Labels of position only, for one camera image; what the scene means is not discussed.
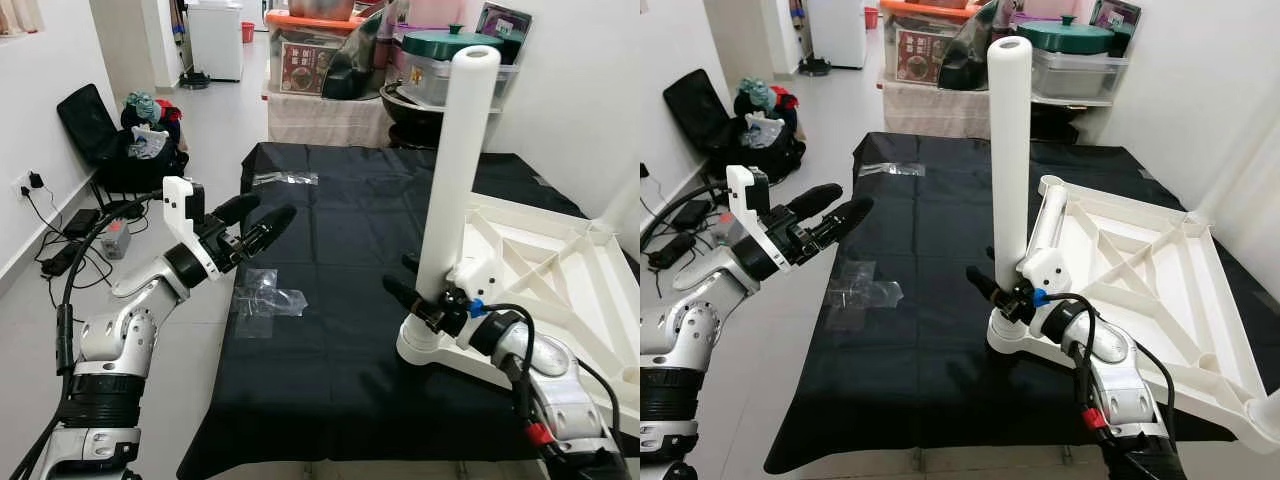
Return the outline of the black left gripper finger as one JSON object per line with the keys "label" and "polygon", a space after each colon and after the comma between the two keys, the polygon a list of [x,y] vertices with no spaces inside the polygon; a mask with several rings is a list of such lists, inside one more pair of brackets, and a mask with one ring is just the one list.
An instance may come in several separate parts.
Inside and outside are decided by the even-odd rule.
{"label": "black left gripper finger", "polygon": [[271,210],[239,236],[237,253],[241,261],[255,257],[268,250],[283,236],[293,221],[297,209],[285,205]]}
{"label": "black left gripper finger", "polygon": [[233,227],[246,219],[261,204],[256,193],[237,195],[212,210],[224,227]]}
{"label": "black left gripper finger", "polygon": [[813,248],[822,251],[842,241],[863,223],[873,207],[874,200],[869,197],[852,198],[837,206],[809,230]]}
{"label": "black left gripper finger", "polygon": [[808,219],[827,210],[842,195],[844,187],[837,183],[814,186],[787,202],[786,209],[797,219]]}

